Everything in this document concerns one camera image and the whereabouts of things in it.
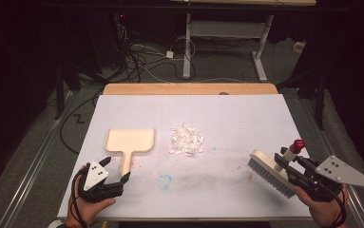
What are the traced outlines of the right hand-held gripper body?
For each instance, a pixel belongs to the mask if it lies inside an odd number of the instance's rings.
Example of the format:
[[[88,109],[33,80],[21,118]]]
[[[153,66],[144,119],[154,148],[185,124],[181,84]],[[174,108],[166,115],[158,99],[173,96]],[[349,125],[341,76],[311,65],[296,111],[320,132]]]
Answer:
[[[332,201],[343,190],[344,184],[364,187],[364,174],[336,156],[331,156],[323,162],[298,156],[295,162],[305,171],[300,173],[287,165],[285,170],[288,181],[301,187],[314,201]]]

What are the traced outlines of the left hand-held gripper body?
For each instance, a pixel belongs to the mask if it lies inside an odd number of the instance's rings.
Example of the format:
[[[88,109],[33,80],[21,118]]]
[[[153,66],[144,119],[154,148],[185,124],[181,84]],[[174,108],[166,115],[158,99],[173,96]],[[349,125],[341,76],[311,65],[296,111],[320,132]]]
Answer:
[[[107,177],[108,172],[101,162],[88,163],[86,172],[79,180],[79,196],[88,202],[100,202],[121,196],[124,192],[125,177],[118,182],[105,184]]]

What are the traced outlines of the cream brush with grey bristles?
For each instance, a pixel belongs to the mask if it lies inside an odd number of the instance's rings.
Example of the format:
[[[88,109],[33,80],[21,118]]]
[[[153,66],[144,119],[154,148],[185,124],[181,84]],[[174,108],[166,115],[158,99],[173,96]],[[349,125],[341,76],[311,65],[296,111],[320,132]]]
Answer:
[[[305,142],[303,140],[295,140],[288,148],[295,154],[298,154],[304,147]],[[254,150],[250,154],[248,165],[287,199],[295,194],[294,185],[288,179],[289,164],[280,172],[277,172],[275,170],[276,162],[274,159],[260,150]]]

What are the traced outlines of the cream plastic dustpan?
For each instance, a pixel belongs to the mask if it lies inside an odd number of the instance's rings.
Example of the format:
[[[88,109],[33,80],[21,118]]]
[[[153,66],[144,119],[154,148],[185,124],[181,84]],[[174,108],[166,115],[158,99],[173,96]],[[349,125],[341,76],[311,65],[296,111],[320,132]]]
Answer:
[[[105,150],[122,154],[120,175],[125,176],[135,153],[149,152],[155,142],[154,129],[110,129],[105,139]]]

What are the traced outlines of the pile of white paper scraps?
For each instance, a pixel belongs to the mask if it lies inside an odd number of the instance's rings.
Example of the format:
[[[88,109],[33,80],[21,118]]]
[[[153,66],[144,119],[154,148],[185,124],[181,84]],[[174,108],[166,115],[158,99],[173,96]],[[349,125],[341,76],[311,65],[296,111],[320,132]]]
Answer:
[[[195,127],[179,124],[172,127],[170,154],[193,156],[203,152],[205,137]]]

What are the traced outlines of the person's left hand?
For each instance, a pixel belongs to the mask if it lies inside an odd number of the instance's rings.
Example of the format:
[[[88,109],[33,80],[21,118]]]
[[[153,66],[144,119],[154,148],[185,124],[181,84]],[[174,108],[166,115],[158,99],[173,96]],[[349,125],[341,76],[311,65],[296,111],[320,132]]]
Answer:
[[[67,218],[65,221],[67,228],[84,228],[81,220],[86,226],[90,225],[100,212],[116,202],[114,198],[104,199],[96,203],[85,201],[78,194],[79,180],[80,177],[74,182],[72,193],[68,200]]]

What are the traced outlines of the person's right hand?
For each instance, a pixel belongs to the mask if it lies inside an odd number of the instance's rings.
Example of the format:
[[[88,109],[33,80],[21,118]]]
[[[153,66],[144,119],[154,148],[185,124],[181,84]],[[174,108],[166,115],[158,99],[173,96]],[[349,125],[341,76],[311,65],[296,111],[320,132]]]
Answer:
[[[294,187],[299,200],[308,206],[309,212],[314,222],[320,228],[327,228],[333,225],[337,219],[340,219],[340,206],[334,199],[331,202],[313,201],[311,197],[299,186]]]

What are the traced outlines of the black metal stand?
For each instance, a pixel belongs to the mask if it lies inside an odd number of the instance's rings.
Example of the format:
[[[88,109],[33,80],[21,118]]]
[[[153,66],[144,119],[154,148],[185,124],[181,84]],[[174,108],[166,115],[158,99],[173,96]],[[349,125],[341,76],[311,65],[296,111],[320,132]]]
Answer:
[[[320,130],[324,129],[323,109],[324,109],[325,84],[326,84],[326,76],[324,73],[321,73],[318,78],[318,86],[316,90],[316,109],[315,109],[315,121]]]
[[[65,107],[64,85],[61,64],[58,63],[55,69],[55,89],[56,89],[56,115],[55,119],[58,120]]]

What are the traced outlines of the metal floor rail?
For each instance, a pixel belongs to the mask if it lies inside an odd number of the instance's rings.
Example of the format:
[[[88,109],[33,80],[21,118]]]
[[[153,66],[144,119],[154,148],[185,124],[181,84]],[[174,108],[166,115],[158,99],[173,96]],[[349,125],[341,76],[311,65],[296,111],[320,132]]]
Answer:
[[[364,161],[357,153],[330,97],[326,96],[324,101],[323,128],[320,128],[315,120],[316,103],[307,99],[301,99],[299,103],[305,115],[305,122],[299,125],[299,133],[307,141],[311,157],[322,160],[336,155],[364,174]],[[352,223],[353,228],[364,228],[364,187],[350,185],[348,192],[347,222]]]
[[[62,123],[61,116],[68,111],[78,93],[68,91],[64,96],[64,109],[57,115],[57,98],[50,96],[47,107],[27,128],[0,178],[5,197],[0,200],[7,206],[0,218],[0,228],[11,228],[26,201],[33,184],[49,154],[51,144]]]

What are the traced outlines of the white metal desk frame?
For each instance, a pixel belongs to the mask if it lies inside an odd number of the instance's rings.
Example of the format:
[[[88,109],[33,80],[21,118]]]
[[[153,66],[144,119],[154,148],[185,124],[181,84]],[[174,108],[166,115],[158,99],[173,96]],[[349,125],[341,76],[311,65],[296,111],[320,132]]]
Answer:
[[[276,8],[286,7],[302,8],[313,7],[316,0],[172,0],[173,2],[184,2],[187,7],[197,7],[199,4],[205,6],[215,6],[216,4],[231,5],[242,9],[243,7],[269,7],[272,10]],[[185,48],[183,55],[182,77],[191,79],[193,73],[192,57],[194,56],[196,46],[193,44],[193,37],[220,37],[220,38],[243,38],[243,39],[259,39],[259,47],[251,52],[251,57],[257,75],[261,82],[267,81],[261,55],[268,38],[274,19],[273,13],[268,13],[263,22],[231,22],[225,21],[220,17],[215,19],[198,20],[192,17],[192,13],[186,14],[185,21]]]

